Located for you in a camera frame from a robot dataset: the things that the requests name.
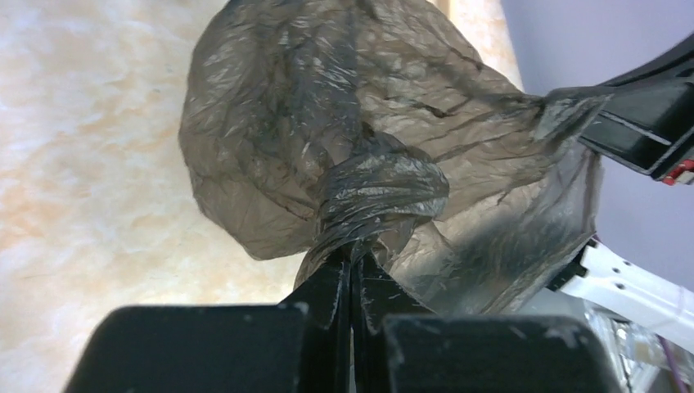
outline red component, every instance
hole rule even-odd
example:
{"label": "red component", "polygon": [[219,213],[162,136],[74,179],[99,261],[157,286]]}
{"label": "red component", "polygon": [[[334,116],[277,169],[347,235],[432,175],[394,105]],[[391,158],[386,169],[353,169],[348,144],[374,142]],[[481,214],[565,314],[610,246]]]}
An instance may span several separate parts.
{"label": "red component", "polygon": [[684,160],[677,168],[673,169],[665,178],[663,178],[663,183],[673,186],[677,182],[677,178],[685,172],[694,172],[694,160]]}

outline plastic bag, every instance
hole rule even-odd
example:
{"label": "plastic bag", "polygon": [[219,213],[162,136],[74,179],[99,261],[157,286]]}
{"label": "plastic bag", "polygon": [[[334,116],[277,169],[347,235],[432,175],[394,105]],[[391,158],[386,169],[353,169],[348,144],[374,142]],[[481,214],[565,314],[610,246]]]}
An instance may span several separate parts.
{"label": "plastic bag", "polygon": [[373,252],[440,314],[513,311],[593,234],[609,88],[519,92],[425,0],[233,0],[193,52],[179,142],[256,259]]}

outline floor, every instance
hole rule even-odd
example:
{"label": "floor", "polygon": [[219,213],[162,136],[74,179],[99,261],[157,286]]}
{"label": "floor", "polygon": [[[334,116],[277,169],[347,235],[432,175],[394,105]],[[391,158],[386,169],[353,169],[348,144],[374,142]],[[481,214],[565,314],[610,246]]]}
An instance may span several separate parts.
{"label": "floor", "polygon": [[[224,0],[0,5],[0,391],[59,391],[132,304],[276,302],[300,256],[249,258],[198,212],[176,132],[191,50]],[[451,17],[520,85],[498,0]]]}

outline black plastic bag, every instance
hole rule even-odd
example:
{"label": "black plastic bag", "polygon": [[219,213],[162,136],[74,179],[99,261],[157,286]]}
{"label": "black plastic bag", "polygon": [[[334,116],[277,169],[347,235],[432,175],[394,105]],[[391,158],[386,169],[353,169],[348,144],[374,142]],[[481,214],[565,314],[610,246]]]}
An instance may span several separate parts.
{"label": "black plastic bag", "polygon": [[179,141],[256,259],[373,252],[440,314],[513,311],[594,230],[581,129],[610,88],[519,92],[425,0],[236,0],[193,52]]}

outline plastic packaging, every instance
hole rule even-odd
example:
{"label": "plastic packaging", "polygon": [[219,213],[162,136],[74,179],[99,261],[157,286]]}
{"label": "plastic packaging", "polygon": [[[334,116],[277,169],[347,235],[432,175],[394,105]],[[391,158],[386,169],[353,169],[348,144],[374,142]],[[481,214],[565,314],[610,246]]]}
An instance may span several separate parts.
{"label": "plastic packaging", "polygon": [[594,232],[576,141],[614,88],[536,97],[426,0],[233,0],[179,141],[203,214],[257,259],[373,252],[443,315],[518,309]]}

